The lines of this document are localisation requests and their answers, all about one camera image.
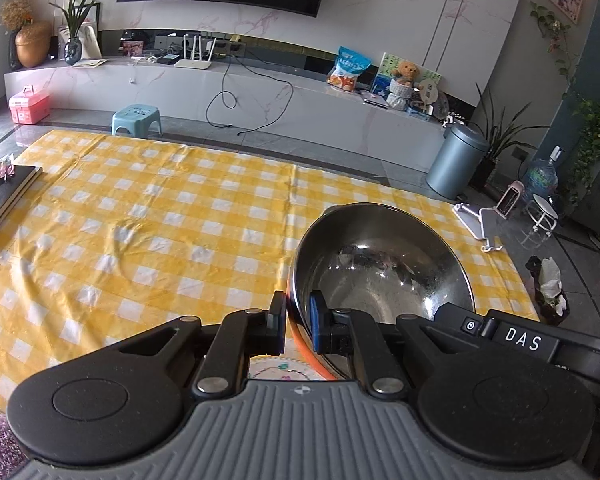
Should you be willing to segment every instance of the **yellow checkered tablecloth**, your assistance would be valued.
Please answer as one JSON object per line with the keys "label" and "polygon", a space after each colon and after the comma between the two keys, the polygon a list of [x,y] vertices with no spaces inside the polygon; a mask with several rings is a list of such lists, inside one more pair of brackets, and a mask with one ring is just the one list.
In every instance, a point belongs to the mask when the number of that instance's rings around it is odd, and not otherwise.
{"label": "yellow checkered tablecloth", "polygon": [[46,134],[17,162],[45,173],[0,228],[0,408],[31,374],[173,317],[209,324],[267,308],[302,234],[334,204],[416,215],[458,255],[479,313],[537,319],[509,257],[481,253],[447,203],[257,156],[79,132]]}

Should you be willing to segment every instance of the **trash can lid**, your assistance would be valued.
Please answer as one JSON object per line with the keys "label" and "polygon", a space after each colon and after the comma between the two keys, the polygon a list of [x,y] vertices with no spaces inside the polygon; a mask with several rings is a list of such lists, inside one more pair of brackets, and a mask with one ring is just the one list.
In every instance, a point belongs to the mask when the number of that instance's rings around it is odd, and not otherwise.
{"label": "trash can lid", "polygon": [[480,133],[468,127],[466,124],[454,123],[451,126],[451,132],[460,140],[466,142],[469,146],[480,150],[489,151],[489,142]]}

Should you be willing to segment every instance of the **trash can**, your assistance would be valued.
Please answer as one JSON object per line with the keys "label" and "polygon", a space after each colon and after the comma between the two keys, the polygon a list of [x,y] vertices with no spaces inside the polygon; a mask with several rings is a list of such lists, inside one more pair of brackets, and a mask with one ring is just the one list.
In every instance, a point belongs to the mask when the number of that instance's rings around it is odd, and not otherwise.
{"label": "trash can", "polygon": [[452,124],[446,129],[445,142],[429,170],[427,184],[436,193],[455,199],[488,151],[489,143],[481,134],[465,124]]}

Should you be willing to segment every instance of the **notebook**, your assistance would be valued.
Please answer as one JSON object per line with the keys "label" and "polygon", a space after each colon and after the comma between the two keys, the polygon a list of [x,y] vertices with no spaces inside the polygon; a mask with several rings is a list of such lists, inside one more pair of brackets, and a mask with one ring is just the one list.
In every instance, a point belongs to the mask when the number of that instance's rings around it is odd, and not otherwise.
{"label": "notebook", "polygon": [[0,223],[33,181],[42,173],[42,168],[15,166],[15,171],[15,175],[0,184]]}

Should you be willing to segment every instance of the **stainless steel bowl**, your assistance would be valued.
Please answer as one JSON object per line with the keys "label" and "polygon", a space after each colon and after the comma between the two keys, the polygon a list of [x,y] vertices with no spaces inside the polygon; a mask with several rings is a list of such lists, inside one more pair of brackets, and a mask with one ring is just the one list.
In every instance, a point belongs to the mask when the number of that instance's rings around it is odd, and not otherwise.
{"label": "stainless steel bowl", "polygon": [[[288,288],[292,315],[307,331],[316,289],[330,308],[365,310],[382,323],[406,313],[432,319],[448,302],[475,310],[466,273],[445,241],[415,216],[381,204],[327,209],[298,245]],[[328,359],[348,376],[335,361]]]}

